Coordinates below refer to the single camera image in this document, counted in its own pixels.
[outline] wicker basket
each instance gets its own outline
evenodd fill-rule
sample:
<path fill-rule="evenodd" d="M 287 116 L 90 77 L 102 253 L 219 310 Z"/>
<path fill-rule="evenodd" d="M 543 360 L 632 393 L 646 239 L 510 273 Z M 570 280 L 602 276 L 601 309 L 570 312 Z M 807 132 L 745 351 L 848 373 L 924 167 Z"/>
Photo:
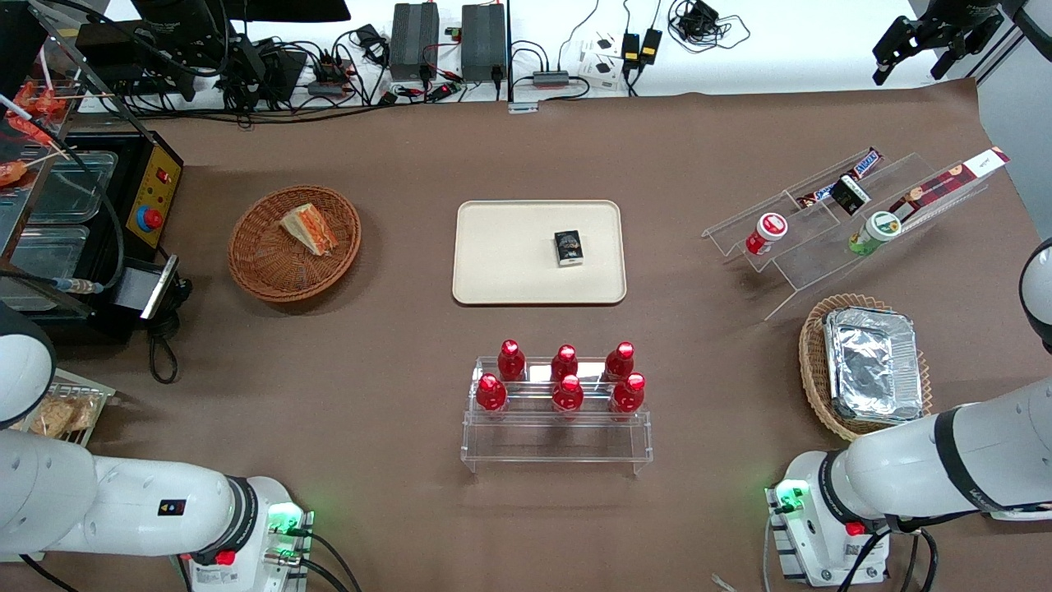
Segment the wicker basket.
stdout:
<path fill-rule="evenodd" d="M 833 411 L 829 395 L 829 364 L 826 356 L 826 333 L 823 320 L 826 314 L 847 307 L 865 307 L 891 311 L 884 303 L 859 293 L 838 293 L 818 303 L 804 322 L 800 332 L 800 374 L 804 380 L 804 392 L 818 420 L 837 436 L 852 442 L 858 436 L 887 428 L 885 424 L 845 420 Z M 924 414 L 931 414 L 931 381 L 924 354 L 917 351 L 917 369 L 920 371 L 920 389 L 924 394 Z"/>
<path fill-rule="evenodd" d="M 329 254 L 315 254 L 281 227 L 289 209 L 313 203 L 340 242 Z M 355 206 L 339 192 L 297 185 L 257 201 L 234 226 L 227 262 L 245 291 L 268 303 L 311 298 L 347 272 L 358 254 L 362 224 Z"/>

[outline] plastic bottle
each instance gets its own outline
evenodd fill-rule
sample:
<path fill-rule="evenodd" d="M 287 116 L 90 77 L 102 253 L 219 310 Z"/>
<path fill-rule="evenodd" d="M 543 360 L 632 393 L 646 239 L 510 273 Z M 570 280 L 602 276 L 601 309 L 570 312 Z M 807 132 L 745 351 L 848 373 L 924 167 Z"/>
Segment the plastic bottle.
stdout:
<path fill-rule="evenodd" d="M 497 371 L 501 374 L 501 381 L 526 380 L 526 354 L 519 348 L 519 344 L 511 340 L 501 344 L 501 353 L 497 356 Z"/>
<path fill-rule="evenodd" d="M 627 379 L 618 383 L 610 395 L 609 409 L 611 413 L 633 413 L 643 405 L 646 379 L 639 372 L 633 372 Z"/>
<path fill-rule="evenodd" d="M 578 374 L 578 351 L 567 344 L 559 348 L 559 353 L 551 359 L 551 382 L 559 383 L 571 374 Z"/>
<path fill-rule="evenodd" d="M 551 409 L 564 416 L 573 414 L 584 403 L 585 392 L 581 388 L 581 381 L 573 374 L 564 376 L 551 391 Z"/>
<path fill-rule="evenodd" d="M 504 411 L 508 405 L 508 390 L 490 373 L 479 379 L 479 388 L 474 392 L 474 401 L 486 411 Z"/>
<path fill-rule="evenodd" d="M 635 368 L 635 347 L 628 342 L 622 342 L 606 356 L 602 381 L 620 383 L 632 373 L 633 368 Z"/>

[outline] robotic arm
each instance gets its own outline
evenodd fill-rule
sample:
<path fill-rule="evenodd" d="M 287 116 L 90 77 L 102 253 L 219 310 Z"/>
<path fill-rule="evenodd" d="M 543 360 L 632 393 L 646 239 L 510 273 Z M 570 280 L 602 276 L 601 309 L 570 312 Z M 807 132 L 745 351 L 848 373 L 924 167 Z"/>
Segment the robotic arm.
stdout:
<path fill-rule="evenodd" d="M 1052 353 L 1052 240 L 1027 261 L 1019 298 Z M 867 434 L 847 450 L 804 453 L 768 502 L 811 586 L 838 586 L 866 542 L 889 529 L 910 533 L 975 512 L 1050 519 L 1052 379 Z M 887 555 L 882 540 L 853 581 L 882 581 Z"/>
<path fill-rule="evenodd" d="M 884 84 L 892 68 L 925 49 L 946 47 L 931 68 L 942 79 L 957 60 L 980 53 L 1008 15 L 1046 59 L 1052 61 L 1052 37 L 1041 30 L 1023 9 L 1029 0 L 930 0 L 928 9 L 913 21 L 898 17 L 873 47 L 876 72 L 873 81 Z"/>
<path fill-rule="evenodd" d="M 281 591 L 304 512 L 267 477 L 93 456 L 7 430 L 55 374 L 46 335 L 0 305 L 0 554 L 188 555 L 195 592 Z"/>

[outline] red button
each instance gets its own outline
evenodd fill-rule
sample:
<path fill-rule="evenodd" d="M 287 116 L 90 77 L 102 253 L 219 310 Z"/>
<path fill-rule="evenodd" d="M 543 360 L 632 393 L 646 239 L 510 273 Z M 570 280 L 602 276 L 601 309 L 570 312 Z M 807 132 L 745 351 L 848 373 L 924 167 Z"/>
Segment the red button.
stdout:
<path fill-rule="evenodd" d="M 216 553 L 216 565 L 232 566 L 236 556 L 237 554 L 234 551 L 220 551 Z"/>
<path fill-rule="evenodd" d="M 142 219 L 143 219 L 143 221 L 146 222 L 146 226 L 148 226 L 149 229 L 151 229 L 151 230 L 156 230 L 157 228 L 161 227 L 161 225 L 164 224 L 164 216 L 161 216 L 160 211 L 158 211 L 157 209 L 153 209 L 153 208 L 151 209 L 147 209 L 142 215 Z"/>

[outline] beige tray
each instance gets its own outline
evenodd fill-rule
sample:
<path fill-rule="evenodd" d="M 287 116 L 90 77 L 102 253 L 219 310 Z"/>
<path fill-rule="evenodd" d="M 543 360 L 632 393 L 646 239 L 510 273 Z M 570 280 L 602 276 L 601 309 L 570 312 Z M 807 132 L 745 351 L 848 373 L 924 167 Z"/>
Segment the beige tray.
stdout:
<path fill-rule="evenodd" d="M 557 231 L 584 263 L 559 266 Z M 606 200 L 466 201 L 457 213 L 453 298 L 463 305 L 614 305 L 625 298 L 621 209 Z"/>

